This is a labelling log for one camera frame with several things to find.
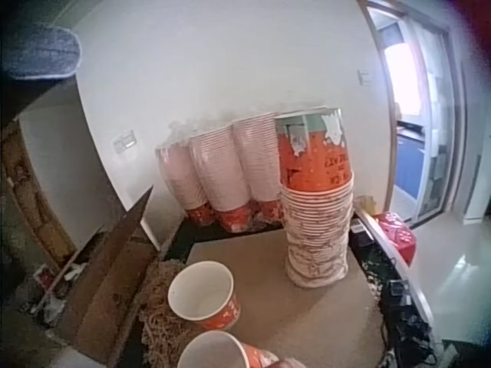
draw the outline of glass door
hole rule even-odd
[[[442,210],[453,158],[455,100],[445,34],[405,17],[405,32],[419,69],[421,113],[425,120],[424,159],[416,213],[412,223]]]

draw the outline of window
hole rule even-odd
[[[420,92],[417,83],[417,69],[408,44],[394,44],[385,49],[387,66],[394,90],[394,100],[403,115],[419,115],[421,111]]]

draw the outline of hand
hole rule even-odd
[[[293,358],[287,358],[284,360],[280,360],[276,363],[273,363],[271,366],[268,366],[268,368],[306,368],[302,363],[299,361],[293,359]]]

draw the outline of blue cabinet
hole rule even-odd
[[[424,143],[397,136],[396,185],[417,199],[423,173]]]

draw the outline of red and white paper cup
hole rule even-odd
[[[168,300],[177,316],[207,330],[227,330],[240,316],[232,272],[219,262],[184,268],[170,284]]]
[[[238,341],[230,333],[208,331],[184,349],[177,368],[266,368],[278,357]]]

